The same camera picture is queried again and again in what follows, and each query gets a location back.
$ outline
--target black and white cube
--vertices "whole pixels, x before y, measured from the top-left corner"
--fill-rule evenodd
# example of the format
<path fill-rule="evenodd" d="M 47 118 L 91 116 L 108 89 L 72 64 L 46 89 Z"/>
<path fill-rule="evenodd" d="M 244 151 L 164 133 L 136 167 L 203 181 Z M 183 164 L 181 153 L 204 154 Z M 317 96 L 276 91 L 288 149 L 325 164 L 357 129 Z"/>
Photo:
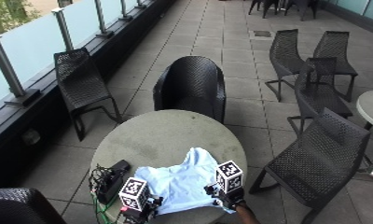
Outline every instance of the black and white cube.
<path fill-rule="evenodd" d="M 121 188 L 120 197 L 123 206 L 141 211 L 151 197 L 147 181 L 129 177 Z"/>
<path fill-rule="evenodd" d="M 220 185 L 225 193 L 242 187 L 244 171 L 233 161 L 226 161 L 217 166 L 214 176 L 216 183 Z"/>

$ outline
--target foliage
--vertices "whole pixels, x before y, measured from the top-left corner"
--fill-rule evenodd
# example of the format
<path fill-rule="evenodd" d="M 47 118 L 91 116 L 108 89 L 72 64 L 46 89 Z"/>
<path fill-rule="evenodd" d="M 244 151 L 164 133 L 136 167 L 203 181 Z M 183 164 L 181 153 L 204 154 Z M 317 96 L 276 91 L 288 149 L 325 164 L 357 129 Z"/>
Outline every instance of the foliage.
<path fill-rule="evenodd" d="M 7 31 L 40 17 L 28 0 L 0 0 L 0 30 Z"/>

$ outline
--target tile floor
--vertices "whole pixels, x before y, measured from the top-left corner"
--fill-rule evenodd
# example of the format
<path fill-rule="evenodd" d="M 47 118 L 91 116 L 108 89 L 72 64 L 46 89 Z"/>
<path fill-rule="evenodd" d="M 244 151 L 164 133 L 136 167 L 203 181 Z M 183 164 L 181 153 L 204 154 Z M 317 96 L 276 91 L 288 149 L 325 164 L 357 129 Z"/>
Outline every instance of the tile floor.
<path fill-rule="evenodd" d="M 270 42 L 277 30 L 298 29 L 298 50 L 304 58 L 312 55 L 324 31 L 350 32 L 347 56 L 359 72 L 355 80 L 351 120 L 363 126 L 355 109 L 358 96 L 373 90 L 373 34 L 318 11 L 317 20 L 310 12 L 300 21 L 296 8 L 288 16 L 273 15 L 261 19 L 262 11 L 253 9 L 252 1 L 177 0 L 164 18 L 144 38 L 133 55 L 109 78 L 107 85 L 127 119 L 153 111 L 152 89 L 165 67 L 185 55 L 210 58 L 222 68 L 226 82 L 226 127 L 245 148 L 249 162 L 249 181 L 261 167 L 294 140 L 286 121 L 298 115 L 293 90 L 285 85 L 284 102 L 276 101 L 265 80 L 276 77 L 269 61 Z M 272 37 L 256 37 L 253 31 L 270 31 Z M 340 90 L 347 79 L 338 78 Z M 63 215 L 67 223 L 95 223 L 92 201 L 87 187 L 89 162 L 103 138 L 116 123 L 100 112 L 84 115 L 87 137 L 80 142 L 70 123 L 59 130 L 42 157 L 20 176 L 15 187 L 38 188 Z M 373 135 L 367 147 L 373 157 Z M 300 223 L 308 209 L 284 189 L 246 195 L 252 210 L 262 223 Z M 240 223 L 225 216 L 220 223 Z M 373 181 L 357 175 L 326 206 L 314 223 L 373 224 Z"/>

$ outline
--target black mesh chair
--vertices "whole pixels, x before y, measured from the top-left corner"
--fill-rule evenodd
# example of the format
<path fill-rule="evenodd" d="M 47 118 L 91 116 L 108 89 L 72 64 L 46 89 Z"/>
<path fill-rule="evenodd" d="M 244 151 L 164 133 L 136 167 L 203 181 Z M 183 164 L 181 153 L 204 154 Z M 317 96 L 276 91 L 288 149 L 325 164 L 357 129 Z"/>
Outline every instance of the black mesh chair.
<path fill-rule="evenodd" d="M 80 141 L 84 139 L 84 123 L 80 115 L 101 109 L 108 117 L 121 123 L 116 101 L 104 86 L 103 78 L 85 48 L 54 54 L 55 71 L 66 106 Z M 113 117 L 103 106 L 89 107 L 99 101 L 111 99 Z"/>
<path fill-rule="evenodd" d="M 249 193 L 281 185 L 312 210 L 309 224 L 358 171 L 370 132 L 329 109 L 317 116 L 285 151 L 265 166 Z M 277 183 L 260 187 L 269 173 Z"/>
<path fill-rule="evenodd" d="M 336 58 L 309 58 L 301 69 L 294 86 L 301 116 L 288 117 L 297 135 L 304 131 L 305 119 L 314 118 L 325 107 L 344 118 L 353 115 L 334 90 L 336 62 Z M 300 131 L 294 119 L 301 120 Z"/>
<path fill-rule="evenodd" d="M 0 224 L 66 224 L 38 189 L 0 189 Z"/>
<path fill-rule="evenodd" d="M 270 46 L 270 62 L 278 79 L 268 81 L 265 84 L 274 92 L 278 102 L 282 97 L 282 82 L 293 88 L 293 85 L 284 80 L 284 77 L 298 74 L 304 65 L 304 60 L 300 57 L 297 49 L 297 36 L 298 30 L 278 31 Z M 272 83 L 277 83 L 278 90 L 270 85 Z"/>
<path fill-rule="evenodd" d="M 261 3 L 264 3 L 262 19 L 265 19 L 266 13 L 268 13 L 272 5 L 274 5 L 274 15 L 277 15 L 278 0 L 252 0 L 252 6 L 250 6 L 250 10 L 249 10 L 249 15 L 252 14 L 252 9 L 253 9 L 253 6 L 256 4 L 257 4 L 257 11 L 260 10 Z"/>
<path fill-rule="evenodd" d="M 200 56 L 177 59 L 153 89 L 155 110 L 197 112 L 224 123 L 225 84 L 221 69 Z"/>
<path fill-rule="evenodd" d="M 316 19 L 316 12 L 318 10 L 320 0 L 289 0 L 285 16 L 288 15 L 289 8 L 292 5 L 297 5 L 300 11 L 300 18 L 301 21 L 304 20 L 304 16 L 306 14 L 308 8 L 310 7 L 313 13 L 313 19 Z"/>
<path fill-rule="evenodd" d="M 313 52 L 314 58 L 337 58 L 336 75 L 350 75 L 346 94 L 340 95 L 350 102 L 354 79 L 358 75 L 346 58 L 349 32 L 325 31 L 321 42 Z"/>

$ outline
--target white cloth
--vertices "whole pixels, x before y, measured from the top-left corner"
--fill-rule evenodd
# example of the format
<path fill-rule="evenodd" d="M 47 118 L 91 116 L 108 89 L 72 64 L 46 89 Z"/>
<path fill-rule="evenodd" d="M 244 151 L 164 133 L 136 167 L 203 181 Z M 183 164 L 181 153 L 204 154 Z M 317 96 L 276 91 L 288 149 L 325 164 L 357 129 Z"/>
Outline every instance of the white cloth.
<path fill-rule="evenodd" d="M 163 197 L 159 215 L 203 206 L 213 206 L 214 199 L 204 187 L 214 182 L 217 162 L 210 153 L 191 148 L 184 163 L 171 167 L 140 167 L 135 178 L 148 182 L 151 193 Z"/>

